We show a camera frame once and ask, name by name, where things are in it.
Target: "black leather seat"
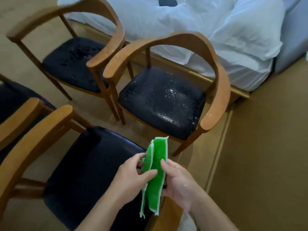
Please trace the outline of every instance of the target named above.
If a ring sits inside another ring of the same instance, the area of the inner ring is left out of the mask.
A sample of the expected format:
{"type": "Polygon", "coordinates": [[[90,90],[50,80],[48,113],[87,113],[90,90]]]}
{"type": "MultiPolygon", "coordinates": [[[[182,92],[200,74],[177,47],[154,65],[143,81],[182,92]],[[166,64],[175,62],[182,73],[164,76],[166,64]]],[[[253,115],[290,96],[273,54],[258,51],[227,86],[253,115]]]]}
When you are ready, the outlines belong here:
{"type": "MultiPolygon", "coordinates": [[[[76,229],[108,189],[119,166],[140,152],[145,149],[110,130],[88,128],[48,179],[46,205],[67,228],[76,229]]],[[[143,231],[152,212],[146,209],[146,219],[139,217],[141,199],[140,193],[123,206],[110,230],[143,231]]]]}
{"type": "Polygon", "coordinates": [[[197,128],[205,94],[186,79],[151,67],[120,92],[119,104],[150,126],[186,140],[197,128]]]}
{"type": "MultiPolygon", "coordinates": [[[[20,85],[13,81],[8,81],[0,85],[0,124],[9,118],[18,108],[21,107],[29,98],[37,97],[44,101],[45,105],[51,109],[55,107],[45,100],[42,96],[34,92],[33,90],[20,85]]],[[[0,151],[0,164],[4,158],[13,149],[16,143],[39,121],[41,121],[46,115],[40,114],[33,124],[27,128],[21,135],[19,135],[12,143],[6,146],[0,151]]]]}
{"type": "MultiPolygon", "coordinates": [[[[47,55],[42,62],[42,67],[61,81],[88,91],[100,92],[86,63],[104,47],[105,45],[93,40],[74,37],[47,55]]],[[[100,71],[102,79],[104,69],[100,71]]]]}

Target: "white pillow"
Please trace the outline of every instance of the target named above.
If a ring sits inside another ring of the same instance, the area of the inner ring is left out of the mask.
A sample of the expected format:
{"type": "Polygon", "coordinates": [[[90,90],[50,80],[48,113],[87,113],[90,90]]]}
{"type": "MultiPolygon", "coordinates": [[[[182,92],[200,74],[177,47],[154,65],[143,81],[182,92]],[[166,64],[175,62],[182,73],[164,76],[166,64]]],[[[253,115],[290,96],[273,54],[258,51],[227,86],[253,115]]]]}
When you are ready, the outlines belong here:
{"type": "Polygon", "coordinates": [[[234,9],[210,37],[262,60],[277,56],[285,15],[283,0],[234,0],[234,9]]]}

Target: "human hand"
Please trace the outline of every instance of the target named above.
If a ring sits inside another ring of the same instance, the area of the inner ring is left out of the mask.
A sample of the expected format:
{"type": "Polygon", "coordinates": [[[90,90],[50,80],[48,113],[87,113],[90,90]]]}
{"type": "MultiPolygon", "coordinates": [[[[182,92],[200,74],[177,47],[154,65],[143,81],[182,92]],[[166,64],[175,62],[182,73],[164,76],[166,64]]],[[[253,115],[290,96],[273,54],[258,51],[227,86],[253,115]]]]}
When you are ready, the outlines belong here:
{"type": "Polygon", "coordinates": [[[190,210],[196,195],[204,191],[196,183],[191,174],[178,163],[162,159],[161,168],[166,172],[167,188],[161,191],[161,196],[172,198],[184,210],[190,210]]]}
{"type": "Polygon", "coordinates": [[[141,160],[146,155],[146,153],[139,153],[125,161],[119,167],[108,188],[113,196],[117,196],[121,207],[132,201],[143,189],[145,184],[157,174],[157,169],[152,169],[142,174],[141,168],[143,167],[143,162],[141,160]]]}

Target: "white duvet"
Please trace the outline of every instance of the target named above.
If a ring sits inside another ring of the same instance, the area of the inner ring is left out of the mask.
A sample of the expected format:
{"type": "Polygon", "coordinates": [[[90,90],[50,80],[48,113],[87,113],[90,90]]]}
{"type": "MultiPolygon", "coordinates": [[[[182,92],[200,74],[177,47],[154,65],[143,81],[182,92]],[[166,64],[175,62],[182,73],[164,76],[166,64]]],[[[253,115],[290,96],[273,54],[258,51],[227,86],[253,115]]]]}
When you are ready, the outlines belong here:
{"type": "MultiPolygon", "coordinates": [[[[79,0],[58,0],[58,5],[68,5],[79,0]]],[[[244,72],[246,78],[250,76],[251,84],[245,85],[239,78],[232,79],[231,83],[245,90],[254,90],[268,75],[272,60],[261,60],[260,58],[241,52],[234,47],[215,41],[214,33],[220,29],[234,9],[234,0],[177,0],[176,7],[160,7],[158,0],[107,0],[117,13],[125,29],[125,39],[134,41],[147,37],[166,36],[175,31],[188,30],[198,31],[212,42],[216,53],[222,58],[222,64],[227,67],[243,66],[249,69],[244,72]],[[252,78],[256,73],[266,76],[252,78]]],[[[67,18],[75,19],[113,35],[115,25],[102,16],[91,13],[69,13],[67,18]]],[[[198,55],[189,50],[175,46],[151,47],[155,54],[169,60],[186,65],[191,69],[208,77],[214,77],[214,73],[207,63],[202,62],[198,55]],[[201,64],[192,63],[192,59],[201,61],[201,64]]]]}

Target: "wooden bed base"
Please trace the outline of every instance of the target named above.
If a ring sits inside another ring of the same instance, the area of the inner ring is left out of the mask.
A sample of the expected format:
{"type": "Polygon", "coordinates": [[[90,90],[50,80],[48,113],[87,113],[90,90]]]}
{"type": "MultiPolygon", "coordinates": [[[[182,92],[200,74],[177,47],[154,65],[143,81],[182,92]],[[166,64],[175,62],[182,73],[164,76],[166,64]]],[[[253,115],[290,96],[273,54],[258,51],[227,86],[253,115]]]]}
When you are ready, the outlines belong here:
{"type": "MultiPolygon", "coordinates": [[[[68,20],[68,22],[71,24],[73,29],[80,35],[92,40],[95,40],[97,42],[107,44],[109,40],[111,39],[111,36],[106,35],[105,33],[98,31],[94,27],[83,24],[74,20],[68,20]]],[[[133,58],[132,62],[134,63],[134,66],[136,67],[146,67],[146,57],[145,52],[142,52],[141,54],[137,55],[133,58]]],[[[212,78],[208,78],[203,76],[202,74],[199,74],[198,72],[191,70],[183,65],[177,64],[175,62],[172,62],[166,58],[163,58],[159,55],[151,54],[151,63],[153,66],[165,69],[170,72],[178,73],[180,75],[184,75],[188,77],[193,82],[197,83],[199,86],[207,88],[212,82],[212,78]]],[[[242,89],[239,89],[235,86],[231,86],[231,97],[230,97],[230,103],[235,102],[240,97],[243,97],[245,99],[249,98],[250,92],[244,91],[242,89]]]]}

